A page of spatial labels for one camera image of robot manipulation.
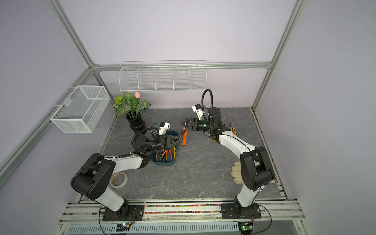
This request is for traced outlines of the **grey orange Greener pliers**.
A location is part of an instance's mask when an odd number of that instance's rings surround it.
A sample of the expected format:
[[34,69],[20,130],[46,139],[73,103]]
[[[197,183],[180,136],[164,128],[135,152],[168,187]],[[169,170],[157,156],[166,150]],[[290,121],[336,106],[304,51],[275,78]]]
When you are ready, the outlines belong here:
[[183,129],[181,129],[181,134],[180,134],[180,137],[182,138],[182,143],[181,145],[182,146],[185,146],[186,145],[186,142],[187,142],[187,130],[186,128],[184,127]]

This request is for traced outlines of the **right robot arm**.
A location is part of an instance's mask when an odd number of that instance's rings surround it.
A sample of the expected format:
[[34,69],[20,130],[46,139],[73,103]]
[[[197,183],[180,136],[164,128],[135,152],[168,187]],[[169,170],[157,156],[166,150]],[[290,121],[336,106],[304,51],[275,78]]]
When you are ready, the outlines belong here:
[[243,186],[234,206],[238,211],[249,209],[264,187],[275,179],[275,172],[265,147],[255,147],[238,137],[221,120],[219,108],[210,108],[206,116],[200,104],[192,106],[197,117],[181,122],[191,131],[207,132],[216,143],[228,148],[240,159]]

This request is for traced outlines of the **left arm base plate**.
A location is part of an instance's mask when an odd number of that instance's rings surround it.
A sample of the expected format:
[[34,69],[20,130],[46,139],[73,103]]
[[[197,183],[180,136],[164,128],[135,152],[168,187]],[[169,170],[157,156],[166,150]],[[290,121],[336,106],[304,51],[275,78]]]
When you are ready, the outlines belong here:
[[144,205],[126,205],[117,212],[106,208],[103,213],[103,221],[141,221],[144,216]]

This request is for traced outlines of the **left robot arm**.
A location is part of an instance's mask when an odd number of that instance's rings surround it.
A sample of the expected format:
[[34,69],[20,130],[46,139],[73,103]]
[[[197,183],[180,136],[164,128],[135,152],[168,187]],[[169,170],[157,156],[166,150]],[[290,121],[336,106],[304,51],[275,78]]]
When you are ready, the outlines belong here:
[[104,156],[95,153],[89,157],[72,178],[70,185],[78,193],[96,201],[111,211],[124,215],[128,213],[128,201],[109,187],[111,177],[118,172],[145,167],[149,152],[174,150],[183,138],[174,135],[158,135],[149,139],[143,131],[134,135],[131,145],[134,152],[120,156]]

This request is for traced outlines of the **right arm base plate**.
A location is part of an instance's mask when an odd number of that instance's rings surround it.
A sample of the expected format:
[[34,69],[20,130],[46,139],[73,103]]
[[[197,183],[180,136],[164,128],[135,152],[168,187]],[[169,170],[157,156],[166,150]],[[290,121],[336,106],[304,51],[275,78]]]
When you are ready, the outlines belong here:
[[223,219],[259,219],[261,213],[259,205],[253,203],[248,207],[242,207],[238,202],[224,203],[220,205],[220,213]]

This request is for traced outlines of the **orange black pliers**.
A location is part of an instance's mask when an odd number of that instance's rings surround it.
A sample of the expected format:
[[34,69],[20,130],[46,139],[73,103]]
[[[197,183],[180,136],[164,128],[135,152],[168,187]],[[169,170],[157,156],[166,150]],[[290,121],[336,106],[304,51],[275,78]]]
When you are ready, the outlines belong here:
[[172,149],[166,150],[164,153],[165,161],[170,162],[173,160],[173,151]]

